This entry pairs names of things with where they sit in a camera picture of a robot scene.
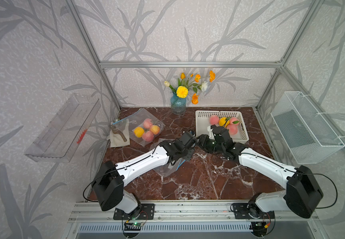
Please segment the clear zip-top bag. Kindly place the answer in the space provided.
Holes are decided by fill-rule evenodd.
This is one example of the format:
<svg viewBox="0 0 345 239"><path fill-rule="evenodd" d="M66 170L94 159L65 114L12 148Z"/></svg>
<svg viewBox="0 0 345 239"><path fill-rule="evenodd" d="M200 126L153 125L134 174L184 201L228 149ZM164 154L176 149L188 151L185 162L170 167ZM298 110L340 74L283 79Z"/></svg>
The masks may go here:
<svg viewBox="0 0 345 239"><path fill-rule="evenodd" d="M165 124L146 109L139 109L132 115L112 123L112 127L141 146L146 146L158 137Z"/></svg>
<svg viewBox="0 0 345 239"><path fill-rule="evenodd" d="M176 172L184 162L186 162L182 157L177 158L177 155L179 154L178 150L182 148L182 142L180 139L159 139L158 143L151 146L151 150L154 150L155 147L162 147L167 151L167 163L153 169L160 176L170 176L172 173Z"/></svg>

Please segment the white perforated plastic basket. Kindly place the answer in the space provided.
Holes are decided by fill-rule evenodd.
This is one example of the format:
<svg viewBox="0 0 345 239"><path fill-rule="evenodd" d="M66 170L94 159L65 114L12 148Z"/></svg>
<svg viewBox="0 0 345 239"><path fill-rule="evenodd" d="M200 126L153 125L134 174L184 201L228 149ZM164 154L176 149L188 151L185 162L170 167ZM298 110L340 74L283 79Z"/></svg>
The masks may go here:
<svg viewBox="0 0 345 239"><path fill-rule="evenodd" d="M241 112L238 111L205 111L197 110L195 112L196 136L202 134L208 135L207 127L211 126L209 118L212 115L217 115L219 118L236 117L240 122L238 123L238 133L230 136L233 142L246 143L249 140L246 125Z"/></svg>

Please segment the yellow peach with leaf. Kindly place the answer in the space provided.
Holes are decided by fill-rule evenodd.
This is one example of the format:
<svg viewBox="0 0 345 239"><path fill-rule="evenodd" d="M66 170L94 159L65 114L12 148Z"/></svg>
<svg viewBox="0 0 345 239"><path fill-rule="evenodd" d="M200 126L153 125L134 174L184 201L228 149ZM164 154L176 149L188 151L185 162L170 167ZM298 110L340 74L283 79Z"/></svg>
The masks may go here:
<svg viewBox="0 0 345 239"><path fill-rule="evenodd" d="M141 138L143 136L143 134L145 133L145 130L142 128L142 127L136 127L134 130L134 135L137 137L137 138Z"/></svg>

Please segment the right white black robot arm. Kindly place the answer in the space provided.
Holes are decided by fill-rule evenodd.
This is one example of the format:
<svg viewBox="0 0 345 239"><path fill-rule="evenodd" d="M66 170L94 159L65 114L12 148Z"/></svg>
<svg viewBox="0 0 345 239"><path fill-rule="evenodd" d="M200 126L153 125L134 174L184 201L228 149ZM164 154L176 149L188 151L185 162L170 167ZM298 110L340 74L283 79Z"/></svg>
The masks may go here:
<svg viewBox="0 0 345 239"><path fill-rule="evenodd" d="M222 126L211 126L213 138L206 134L197 137L198 146L207 153L222 154L242 166L251 168L279 184L283 190L273 193L258 193L247 206L253 218L271 211L292 211L309 219L323 198L323 192L312 171L306 166L296 168L270 159L246 145L233 142Z"/></svg>

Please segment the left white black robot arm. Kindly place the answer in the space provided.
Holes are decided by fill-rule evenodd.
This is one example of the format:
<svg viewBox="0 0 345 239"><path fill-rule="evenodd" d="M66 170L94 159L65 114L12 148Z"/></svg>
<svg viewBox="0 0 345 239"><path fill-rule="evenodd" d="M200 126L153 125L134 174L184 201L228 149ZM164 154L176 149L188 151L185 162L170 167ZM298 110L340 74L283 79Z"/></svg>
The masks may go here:
<svg viewBox="0 0 345 239"><path fill-rule="evenodd" d="M128 215L139 214L141 203L124 188L157 167L173 165L180 159L190 159L196 143L193 134L185 132L180 138L164 140L151 151L134 159L116 164L105 162L91 184L101 210L105 212L115 208Z"/></svg>

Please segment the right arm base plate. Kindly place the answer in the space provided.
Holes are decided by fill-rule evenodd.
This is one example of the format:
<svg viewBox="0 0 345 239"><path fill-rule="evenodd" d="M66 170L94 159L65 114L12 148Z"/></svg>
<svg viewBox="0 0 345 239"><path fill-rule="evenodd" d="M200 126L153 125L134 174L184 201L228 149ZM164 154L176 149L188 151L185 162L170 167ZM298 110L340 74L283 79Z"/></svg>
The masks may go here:
<svg viewBox="0 0 345 239"><path fill-rule="evenodd" d="M234 213L235 219L271 220L276 218L274 211L263 212L255 204L250 203L233 203L230 210Z"/></svg>

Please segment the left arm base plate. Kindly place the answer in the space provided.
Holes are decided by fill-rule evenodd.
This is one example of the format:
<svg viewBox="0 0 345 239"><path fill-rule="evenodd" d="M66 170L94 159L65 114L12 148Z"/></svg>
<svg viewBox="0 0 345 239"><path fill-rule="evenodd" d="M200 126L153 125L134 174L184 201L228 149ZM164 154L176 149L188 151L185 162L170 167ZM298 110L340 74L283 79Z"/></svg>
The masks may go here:
<svg viewBox="0 0 345 239"><path fill-rule="evenodd" d="M132 212L125 213L123 210L115 209L114 220L152 220L154 217L155 204L140 204Z"/></svg>

